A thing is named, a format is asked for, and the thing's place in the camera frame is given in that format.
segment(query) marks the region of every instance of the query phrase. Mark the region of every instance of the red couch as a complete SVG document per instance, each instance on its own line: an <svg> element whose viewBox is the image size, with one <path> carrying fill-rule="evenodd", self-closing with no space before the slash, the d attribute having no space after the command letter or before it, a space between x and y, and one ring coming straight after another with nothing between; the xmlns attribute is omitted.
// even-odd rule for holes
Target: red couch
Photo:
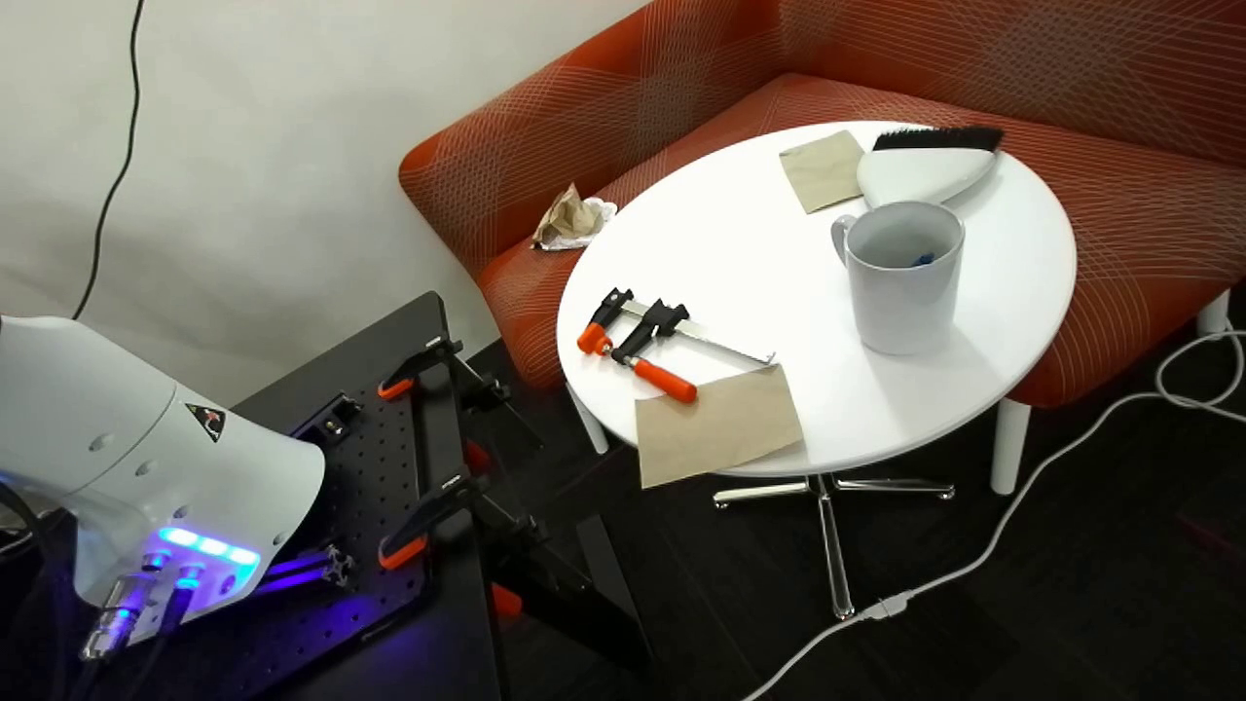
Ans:
<svg viewBox="0 0 1246 701"><path fill-rule="evenodd" d="M1087 397L1246 276L1246 0L653 0L431 132L403 186L483 289L531 390L561 390L575 253L534 253L580 183L619 207L754 132L988 120L1063 197L1074 306L1014 402Z"/></svg>

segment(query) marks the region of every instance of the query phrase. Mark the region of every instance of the white cable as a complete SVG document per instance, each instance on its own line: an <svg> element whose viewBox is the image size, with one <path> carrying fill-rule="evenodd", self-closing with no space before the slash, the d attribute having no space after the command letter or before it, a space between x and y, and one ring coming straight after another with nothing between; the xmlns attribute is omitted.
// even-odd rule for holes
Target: white cable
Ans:
<svg viewBox="0 0 1246 701"><path fill-rule="evenodd" d="M1175 410L1201 410L1201 412L1214 412L1214 415L1223 415L1223 420L1246 425L1241 412L1220 410L1227 397L1237 393L1241 375L1246 375L1241 333L1246 333L1246 329L1235 329L1235 328L1232 328L1227 333L1214 333L1214 338L1213 338L1213 333L1201 333L1201 338L1175 346L1175 351L1155 367L1155 393L1126 393L1126 397L1118 397L1109 410L1098 412L1098 420L1096 420L1081 434L1074 434L1070 445L1063 445L1059 453L1052 453L1052 456L1033 472L1033 479L1017 490L1017 497L1014 497L1007 510L1001 514L1001 523L996 523L992 538L985 542L981 558L974 558L970 566L962 566L962 567L956 567L956 573L944 573L944 575L936 575L936 578L926 578L926 584L920 584L920 586L906 586L906 591L897 591L897 594L889 594L889 599L880 599L880 603L871 603L871 606L859 606L853 620L837 620L837 621L823 628L801 650L793 650L793 654L789 654L765 684L754 684L745 701L758 701L765 691L771 691L771 688L774 688L815 646L823 646L824 637L832 637L832 633L841 633L841 629L848 629L848 628L856 628L856 621L867 621L867 620L891 620L891 615L901 615L915 594L936 591L936 586L944 586L944 584L950 584L950 578L962 578L962 575L976 573L976 567L996 553L996 543L1001 543L1014 514L1019 510L1019 501L1027 497L1027 490L1044 479L1044 472L1049 472L1052 463L1059 463L1067 453L1081 447L1118 410L1126 410L1126 406L1133 406L1133 402L1155 402L1155 397L1162 397L1162 402L1167 402L1167 406L1175 406ZM1187 351L1209 346L1209 344L1220 344L1220 338L1232 338L1232 346L1235 346L1235 380L1232 380L1223 393L1209 397L1209 402L1174 393L1167 380L1166 380L1167 367L1174 367L1175 359L1184 359Z"/></svg>

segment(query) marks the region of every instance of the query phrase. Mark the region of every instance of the table top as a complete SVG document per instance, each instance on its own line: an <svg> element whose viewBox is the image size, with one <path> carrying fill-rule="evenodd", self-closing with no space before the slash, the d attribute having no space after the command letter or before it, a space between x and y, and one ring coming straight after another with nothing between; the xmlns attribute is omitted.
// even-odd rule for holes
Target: table top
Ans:
<svg viewBox="0 0 1246 701"><path fill-rule="evenodd" d="M1052 346L1074 292L1074 234L1052 186L1001 150L996 173L948 201L966 225L956 338L926 359L859 346L828 220L808 212L780 150L853 132L867 150L897 120L801 123L702 157L623 207L575 259L558 312L567 390L601 425L636 445L636 375L575 346L609 289L684 303L692 328L753 353L774 353L801 420L801 445L726 476L780 479L848 472L915 453L992 410ZM684 338L648 359L706 385L753 371Z"/></svg>

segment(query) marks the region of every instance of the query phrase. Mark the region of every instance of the cup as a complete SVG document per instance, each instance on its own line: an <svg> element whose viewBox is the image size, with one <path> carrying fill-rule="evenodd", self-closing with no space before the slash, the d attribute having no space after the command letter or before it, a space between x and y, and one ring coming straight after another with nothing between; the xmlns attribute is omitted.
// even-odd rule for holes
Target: cup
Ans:
<svg viewBox="0 0 1246 701"><path fill-rule="evenodd" d="M956 323L966 229L936 201L889 201L828 225L856 333L875 353L936 353Z"/></svg>

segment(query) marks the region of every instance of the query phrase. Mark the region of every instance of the white wall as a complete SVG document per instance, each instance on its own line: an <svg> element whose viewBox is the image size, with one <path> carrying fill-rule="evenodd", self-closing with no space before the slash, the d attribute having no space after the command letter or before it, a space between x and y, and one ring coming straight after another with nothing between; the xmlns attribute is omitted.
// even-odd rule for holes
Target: white wall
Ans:
<svg viewBox="0 0 1246 701"><path fill-rule="evenodd" d="M431 128L643 0L147 0L87 323L238 402L422 292L493 323L410 197ZM122 163L131 0L0 0L0 316L70 316Z"/></svg>

